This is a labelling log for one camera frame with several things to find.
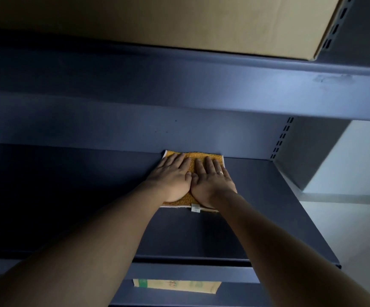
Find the forearm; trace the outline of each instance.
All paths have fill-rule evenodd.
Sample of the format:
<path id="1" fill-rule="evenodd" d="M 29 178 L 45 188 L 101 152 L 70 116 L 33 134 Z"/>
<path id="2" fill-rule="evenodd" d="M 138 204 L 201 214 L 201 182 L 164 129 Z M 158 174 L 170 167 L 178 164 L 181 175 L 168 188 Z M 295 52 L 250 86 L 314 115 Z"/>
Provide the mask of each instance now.
<path id="1" fill-rule="evenodd" d="M 370 294 L 241 196 L 225 191 L 212 200 L 275 306 L 370 306 Z"/>
<path id="2" fill-rule="evenodd" d="M 108 306 L 163 198 L 141 184 L 35 253 L 0 278 L 0 306 Z"/>

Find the cleaning cloth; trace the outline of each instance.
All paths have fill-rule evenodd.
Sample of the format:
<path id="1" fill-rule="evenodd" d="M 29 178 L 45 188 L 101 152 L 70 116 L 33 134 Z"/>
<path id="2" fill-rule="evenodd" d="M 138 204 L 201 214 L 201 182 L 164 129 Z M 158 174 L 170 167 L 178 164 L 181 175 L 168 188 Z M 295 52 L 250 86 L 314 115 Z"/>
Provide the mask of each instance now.
<path id="1" fill-rule="evenodd" d="M 163 157 L 168 157 L 171 156 L 172 154 L 180 154 L 179 152 L 173 152 L 173 151 L 165 151 Z M 189 167 L 189 171 L 192 173 L 196 173 L 195 170 L 195 160 L 199 159 L 204 163 L 204 159 L 206 157 L 211 158 L 212 160 L 216 159 L 219 164 L 222 166 L 225 166 L 224 160 L 223 160 L 223 155 L 217 155 L 217 154 L 206 154 L 206 153 L 200 153 L 200 152 L 190 152 L 190 153 L 185 153 L 185 158 L 191 158 L 191 165 Z M 182 207 L 187 207 L 191 208 L 192 204 L 198 204 L 199 202 L 192 196 L 191 192 L 189 191 L 185 196 L 183 196 L 180 200 L 175 201 L 173 203 L 163 203 L 163 207 L 173 207 L 173 208 L 182 208 Z M 210 209 L 210 208 L 205 208 L 203 206 L 200 207 L 201 210 L 205 211 L 217 211 L 215 209 Z"/>

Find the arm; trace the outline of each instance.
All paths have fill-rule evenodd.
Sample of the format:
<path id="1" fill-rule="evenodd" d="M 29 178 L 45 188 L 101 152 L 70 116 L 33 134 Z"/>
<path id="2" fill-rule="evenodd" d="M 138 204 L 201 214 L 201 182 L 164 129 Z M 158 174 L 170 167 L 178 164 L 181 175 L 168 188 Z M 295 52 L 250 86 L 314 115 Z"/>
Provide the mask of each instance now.
<path id="1" fill-rule="evenodd" d="M 189 165 L 183 154 L 164 158 L 131 193 L 10 269 L 0 306 L 108 306 L 154 213 L 189 191 Z"/>
<path id="2" fill-rule="evenodd" d="M 275 306 L 370 307 L 370 294 L 321 257 L 253 209 L 236 192 L 218 162 L 197 162 L 191 192 L 222 214 L 242 244 Z"/>

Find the hand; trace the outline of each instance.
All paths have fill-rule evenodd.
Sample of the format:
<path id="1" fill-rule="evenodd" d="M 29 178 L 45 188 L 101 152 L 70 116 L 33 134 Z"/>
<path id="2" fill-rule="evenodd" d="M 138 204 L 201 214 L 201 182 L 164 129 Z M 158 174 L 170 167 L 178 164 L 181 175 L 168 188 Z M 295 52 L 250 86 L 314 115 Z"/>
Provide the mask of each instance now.
<path id="1" fill-rule="evenodd" d="M 200 160 L 195 162 L 197 174 L 192 174 L 191 192 L 200 204 L 214 209 L 213 195 L 221 191 L 236 191 L 228 170 L 217 160 L 205 158 L 206 170 Z"/>
<path id="2" fill-rule="evenodd" d="M 166 198 L 164 201 L 172 203 L 181 199 L 191 186 L 191 173 L 188 172 L 191 159 L 185 159 L 185 154 L 172 154 L 164 157 L 145 181 L 160 188 Z"/>

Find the finger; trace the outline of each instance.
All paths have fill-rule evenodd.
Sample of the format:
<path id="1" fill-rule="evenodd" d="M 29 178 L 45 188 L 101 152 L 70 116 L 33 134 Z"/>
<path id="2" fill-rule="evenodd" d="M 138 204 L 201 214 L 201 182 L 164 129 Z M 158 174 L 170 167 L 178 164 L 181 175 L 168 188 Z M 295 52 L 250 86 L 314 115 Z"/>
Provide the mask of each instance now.
<path id="1" fill-rule="evenodd" d="M 172 166 L 175 167 L 175 168 L 179 168 L 179 166 L 182 164 L 182 161 L 184 160 L 184 158 L 185 158 L 184 153 L 179 154 L 175 158 L 175 160 L 172 162 Z"/>
<path id="2" fill-rule="evenodd" d="M 215 173 L 215 167 L 213 166 L 212 160 L 207 157 L 205 158 L 206 172 L 209 174 Z"/>
<path id="3" fill-rule="evenodd" d="M 169 156 L 167 158 L 167 161 L 165 162 L 164 166 L 169 166 L 173 163 L 173 161 L 176 159 L 176 157 L 178 156 L 178 154 L 172 154 L 171 156 Z"/>
<path id="4" fill-rule="evenodd" d="M 223 173 L 221 164 L 219 164 L 219 162 L 216 159 L 213 160 L 213 166 L 215 167 L 216 173 Z"/>
<path id="5" fill-rule="evenodd" d="M 223 172 L 223 176 L 225 178 L 231 179 L 228 170 L 226 170 L 226 168 L 224 166 L 222 166 L 222 172 Z"/>
<path id="6" fill-rule="evenodd" d="M 197 169 L 198 175 L 206 174 L 206 171 L 205 171 L 205 168 L 203 168 L 202 162 L 198 159 L 195 161 L 195 168 Z"/>
<path id="7" fill-rule="evenodd" d="M 185 182 L 191 187 L 192 174 L 189 171 L 185 174 Z"/>
<path id="8" fill-rule="evenodd" d="M 194 187 L 198 184 L 199 177 L 197 174 L 192 174 L 191 187 Z"/>
<path id="9" fill-rule="evenodd" d="M 189 167 L 191 165 L 191 158 L 186 158 L 183 162 L 182 162 L 182 165 L 179 166 L 179 169 L 181 171 L 188 171 L 189 170 Z"/>
<path id="10" fill-rule="evenodd" d="M 164 164 L 165 164 L 165 162 L 167 161 L 167 158 L 166 157 L 164 157 L 160 162 L 159 162 L 159 164 L 157 165 L 157 168 L 161 168 Z"/>

